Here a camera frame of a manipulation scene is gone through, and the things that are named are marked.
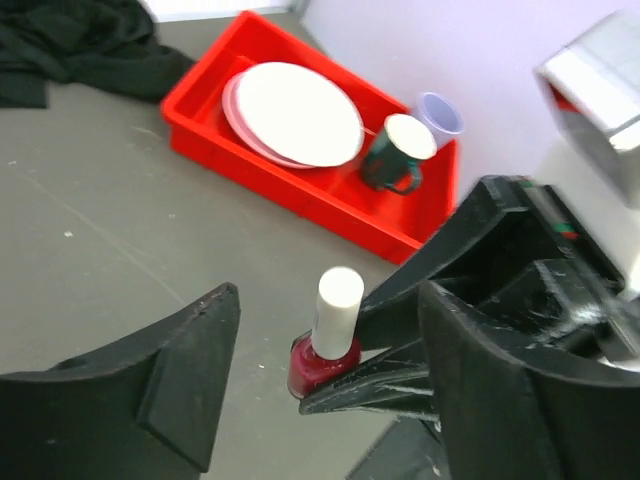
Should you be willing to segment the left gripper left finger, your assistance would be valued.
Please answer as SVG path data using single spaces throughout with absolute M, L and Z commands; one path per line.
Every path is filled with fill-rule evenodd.
M 5 479 L 197 479 L 240 323 L 224 283 L 180 311 L 44 371 L 1 378 Z

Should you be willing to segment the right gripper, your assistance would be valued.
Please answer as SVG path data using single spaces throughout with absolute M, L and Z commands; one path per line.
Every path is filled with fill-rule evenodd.
M 487 175 L 455 213 L 360 307 L 363 349 L 415 334 L 415 295 L 435 279 L 532 343 L 609 362 L 639 357 L 639 312 L 591 266 L 579 232 L 548 192 L 526 177 Z

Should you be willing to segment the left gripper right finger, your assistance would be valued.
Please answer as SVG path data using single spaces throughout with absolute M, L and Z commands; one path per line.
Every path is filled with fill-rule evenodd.
M 430 281 L 419 321 L 453 478 L 638 478 L 637 373 L 492 326 Z

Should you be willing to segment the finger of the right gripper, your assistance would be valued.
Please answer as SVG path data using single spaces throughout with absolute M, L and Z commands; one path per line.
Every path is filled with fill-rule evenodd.
M 482 268 L 476 274 L 441 273 L 434 282 L 482 314 L 485 324 L 524 334 L 534 344 L 590 356 L 604 319 L 593 313 L 597 293 L 615 292 L 615 272 L 597 265 L 591 277 L 568 260 L 527 263 L 504 279 Z M 419 286 L 401 289 L 402 266 L 361 307 L 355 336 L 378 355 L 345 374 L 326 380 L 300 402 L 303 414 L 352 409 L 391 411 L 436 421 L 431 368 L 419 321 Z

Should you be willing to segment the red nail polish bottle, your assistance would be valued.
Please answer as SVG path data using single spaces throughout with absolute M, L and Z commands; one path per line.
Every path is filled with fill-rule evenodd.
M 291 349 L 287 386 L 297 399 L 314 392 L 319 386 L 354 369 L 361 361 L 361 344 L 354 338 L 345 356 L 328 360 L 313 349 L 311 334 L 297 339 Z

